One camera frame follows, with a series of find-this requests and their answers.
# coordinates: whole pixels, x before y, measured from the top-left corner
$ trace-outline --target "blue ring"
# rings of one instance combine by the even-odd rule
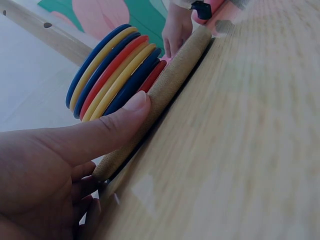
[[[113,39],[118,33],[122,32],[124,29],[127,29],[131,27],[130,24],[123,24],[121,26],[118,26],[117,28],[115,28],[113,31],[111,31],[104,39],[102,39],[101,42],[99,42],[99,44],[92,50],[92,52],[89,54],[89,56],[86,58],[86,60],[84,60],[82,66],[79,68],[78,72],[75,74],[69,90],[66,94],[66,98],[65,98],[65,105],[66,107],[69,109],[70,108],[70,101],[71,101],[71,97],[74,94],[75,88],[80,80],[80,78],[82,77],[82,75],[84,74],[84,72],[86,71],[87,67],[90,65],[90,63],[92,62],[92,60],[97,56],[97,54],[101,51],[101,49],[111,40]]]
[[[103,116],[112,114],[122,108],[133,95],[136,94],[141,85],[145,82],[146,78],[150,75],[152,70],[160,62],[158,56],[161,53],[161,48],[155,49],[137,68],[137,70],[126,81],[121,90],[114,97],[107,109],[104,111]]]
[[[107,66],[115,59],[115,57],[134,39],[139,37],[141,34],[139,32],[133,32],[129,34],[127,37],[125,37],[121,42],[119,42],[110,52],[109,54],[104,58],[104,60],[100,63],[98,68],[94,71],[92,76],[90,77],[89,81],[84,86],[78,100],[76,101],[73,116],[76,119],[80,118],[80,112],[81,108],[84,105],[84,102],[90,93],[91,89],[101,76],[101,74],[104,72],[104,70],[107,68]]]

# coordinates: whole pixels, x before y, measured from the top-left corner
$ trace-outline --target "stack of rings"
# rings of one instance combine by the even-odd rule
[[[123,24],[110,32],[75,74],[65,104],[82,122],[114,113],[138,91],[149,91],[167,62],[161,49],[136,27]]]

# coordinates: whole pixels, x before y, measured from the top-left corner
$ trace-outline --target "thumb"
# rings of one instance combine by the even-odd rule
[[[53,128],[52,149],[71,166],[81,165],[126,144],[138,131],[150,110],[150,98],[136,93],[121,109],[99,119],[69,127]]]

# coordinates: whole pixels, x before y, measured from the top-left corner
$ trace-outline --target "wooden frame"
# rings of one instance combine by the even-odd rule
[[[80,66],[92,48],[12,0],[0,1],[0,13]]]

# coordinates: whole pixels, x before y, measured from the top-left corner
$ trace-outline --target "child's hand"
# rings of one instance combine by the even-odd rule
[[[182,44],[190,37],[193,30],[191,14],[191,10],[170,3],[162,31],[165,54],[168,58],[174,57]]]

